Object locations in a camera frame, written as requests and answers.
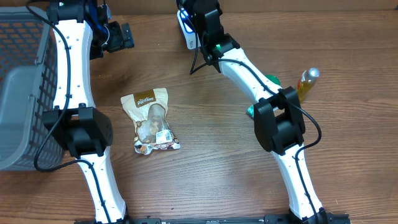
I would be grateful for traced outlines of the brown snack pouch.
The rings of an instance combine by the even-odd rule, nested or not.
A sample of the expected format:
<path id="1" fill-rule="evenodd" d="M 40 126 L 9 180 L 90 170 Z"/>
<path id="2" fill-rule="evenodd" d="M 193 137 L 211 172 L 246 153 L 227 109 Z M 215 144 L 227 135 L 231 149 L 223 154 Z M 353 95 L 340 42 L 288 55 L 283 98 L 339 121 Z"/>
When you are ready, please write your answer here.
<path id="1" fill-rule="evenodd" d="M 148 156 L 152 151 L 178 150 L 180 143 L 166 120 L 169 95 L 155 88 L 121 97 L 124 111 L 134 123 L 134 150 Z"/>

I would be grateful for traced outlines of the yellow dish soap bottle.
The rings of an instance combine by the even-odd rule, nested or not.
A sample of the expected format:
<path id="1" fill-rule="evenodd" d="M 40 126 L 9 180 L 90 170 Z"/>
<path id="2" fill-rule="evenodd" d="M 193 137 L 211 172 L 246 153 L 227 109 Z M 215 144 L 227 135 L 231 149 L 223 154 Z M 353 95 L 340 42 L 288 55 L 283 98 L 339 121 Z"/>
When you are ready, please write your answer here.
<path id="1" fill-rule="evenodd" d="M 302 73 L 302 76 L 298 80 L 296 91 L 300 102 L 302 102 L 307 93 L 312 89 L 315 85 L 316 80 L 320 76 L 320 71 L 318 68 L 312 67 L 308 70 L 305 70 Z"/>

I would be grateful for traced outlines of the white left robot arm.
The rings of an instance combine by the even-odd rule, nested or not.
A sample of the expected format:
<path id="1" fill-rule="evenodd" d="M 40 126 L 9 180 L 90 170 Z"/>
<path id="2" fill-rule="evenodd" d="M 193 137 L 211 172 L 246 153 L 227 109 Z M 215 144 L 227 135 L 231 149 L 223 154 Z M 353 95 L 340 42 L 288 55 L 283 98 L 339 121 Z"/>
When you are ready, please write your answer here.
<path id="1" fill-rule="evenodd" d="M 57 41 L 57 90 L 53 109 L 43 113 L 44 126 L 80 166 L 95 206 L 94 223 L 129 223 L 111 165 L 113 127 L 96 109 L 90 60 L 133 48 L 130 26 L 111 21 L 108 5 L 96 1 L 50 1 L 47 17 Z"/>

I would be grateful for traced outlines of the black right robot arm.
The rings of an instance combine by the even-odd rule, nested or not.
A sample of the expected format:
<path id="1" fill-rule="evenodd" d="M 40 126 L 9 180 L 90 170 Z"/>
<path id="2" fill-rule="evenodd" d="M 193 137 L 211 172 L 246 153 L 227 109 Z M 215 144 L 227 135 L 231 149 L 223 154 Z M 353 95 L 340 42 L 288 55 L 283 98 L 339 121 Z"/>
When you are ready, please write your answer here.
<path id="1" fill-rule="evenodd" d="M 231 79 L 251 100 L 254 133 L 262 148 L 279 166 L 289 196 L 289 223 L 328 223 L 305 162 L 304 118 L 314 119 L 300 106 L 294 88 L 282 88 L 263 75 L 244 50 L 224 32 L 218 1 L 176 2 L 182 29 L 191 29 L 196 53 L 206 65 Z"/>

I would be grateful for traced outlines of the teal tissue pack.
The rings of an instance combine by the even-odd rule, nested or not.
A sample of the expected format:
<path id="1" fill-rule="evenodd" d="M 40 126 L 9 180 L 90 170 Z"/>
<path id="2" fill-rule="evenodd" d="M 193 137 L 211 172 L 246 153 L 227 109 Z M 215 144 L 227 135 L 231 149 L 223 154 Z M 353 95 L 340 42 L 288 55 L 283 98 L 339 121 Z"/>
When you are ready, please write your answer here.
<path id="1" fill-rule="evenodd" d="M 254 118 L 254 106 L 251 105 L 247 110 L 246 113 L 253 119 Z"/>

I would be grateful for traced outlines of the green lid jar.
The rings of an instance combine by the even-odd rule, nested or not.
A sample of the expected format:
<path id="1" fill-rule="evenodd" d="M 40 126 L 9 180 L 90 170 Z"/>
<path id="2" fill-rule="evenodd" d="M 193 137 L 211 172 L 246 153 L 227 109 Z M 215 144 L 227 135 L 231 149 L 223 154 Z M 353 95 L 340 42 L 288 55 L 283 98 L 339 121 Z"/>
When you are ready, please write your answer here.
<path id="1" fill-rule="evenodd" d="M 268 78 L 271 82 L 275 83 L 276 85 L 280 85 L 280 81 L 276 76 L 266 75 L 266 78 Z"/>

